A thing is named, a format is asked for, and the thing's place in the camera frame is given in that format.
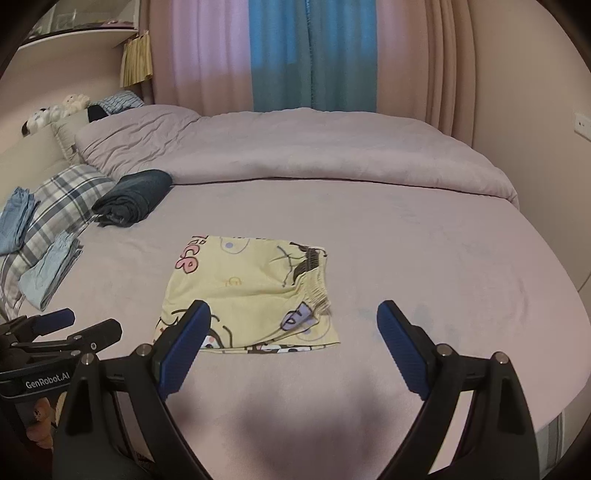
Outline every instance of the silver bolt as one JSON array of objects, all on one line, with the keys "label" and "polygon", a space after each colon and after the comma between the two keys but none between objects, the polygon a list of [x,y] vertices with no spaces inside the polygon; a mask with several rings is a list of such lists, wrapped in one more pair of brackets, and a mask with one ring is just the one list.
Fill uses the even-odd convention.
[{"label": "silver bolt", "polygon": [[453,348],[446,343],[437,345],[437,353],[441,356],[450,356],[453,353]]},{"label": "silver bolt", "polygon": [[82,355],[80,361],[85,365],[90,365],[94,359],[95,356],[92,353],[85,353],[84,355]]},{"label": "silver bolt", "polygon": [[135,349],[135,353],[139,356],[146,356],[152,351],[152,345],[149,343],[142,343],[139,347]]},{"label": "silver bolt", "polygon": [[501,365],[505,365],[509,363],[509,357],[506,353],[497,352],[495,353],[495,360],[499,362]]}]

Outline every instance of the light blue folded clothing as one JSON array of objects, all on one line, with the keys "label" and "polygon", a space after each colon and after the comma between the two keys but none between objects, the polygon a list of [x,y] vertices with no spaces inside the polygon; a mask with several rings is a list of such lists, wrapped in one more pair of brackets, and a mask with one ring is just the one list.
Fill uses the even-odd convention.
[{"label": "light blue folded clothing", "polygon": [[18,282],[22,294],[37,310],[45,310],[61,281],[82,252],[73,233],[62,232],[45,256]]},{"label": "light blue folded clothing", "polygon": [[0,255],[20,250],[33,218],[35,197],[28,189],[17,187],[0,216]]}]

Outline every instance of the electrical socket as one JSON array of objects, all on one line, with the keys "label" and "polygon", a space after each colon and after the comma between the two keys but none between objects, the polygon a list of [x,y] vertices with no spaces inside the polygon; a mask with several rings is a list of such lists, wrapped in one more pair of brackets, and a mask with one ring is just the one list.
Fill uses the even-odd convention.
[{"label": "electrical socket", "polygon": [[591,141],[591,120],[582,113],[574,115],[574,131]]}]

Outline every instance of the beige pillow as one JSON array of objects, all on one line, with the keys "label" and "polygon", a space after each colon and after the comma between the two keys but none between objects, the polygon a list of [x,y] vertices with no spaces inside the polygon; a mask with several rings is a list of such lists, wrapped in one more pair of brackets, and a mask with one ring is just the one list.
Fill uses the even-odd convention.
[{"label": "beige pillow", "polygon": [[82,158],[76,151],[74,136],[80,128],[86,125],[88,125],[88,110],[81,110],[51,124],[51,129],[64,157],[72,164],[82,163]]},{"label": "beige pillow", "polygon": [[49,126],[19,140],[0,153],[0,209],[17,187],[35,191],[70,163],[64,158]]}]

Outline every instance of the shelf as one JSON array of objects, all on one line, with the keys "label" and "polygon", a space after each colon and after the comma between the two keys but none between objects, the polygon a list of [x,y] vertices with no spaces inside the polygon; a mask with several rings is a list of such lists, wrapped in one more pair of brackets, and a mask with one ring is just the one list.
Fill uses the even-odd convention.
[{"label": "shelf", "polygon": [[7,74],[18,73],[36,64],[100,48],[114,48],[138,31],[133,28],[77,30],[42,38],[23,45],[8,65]]}]

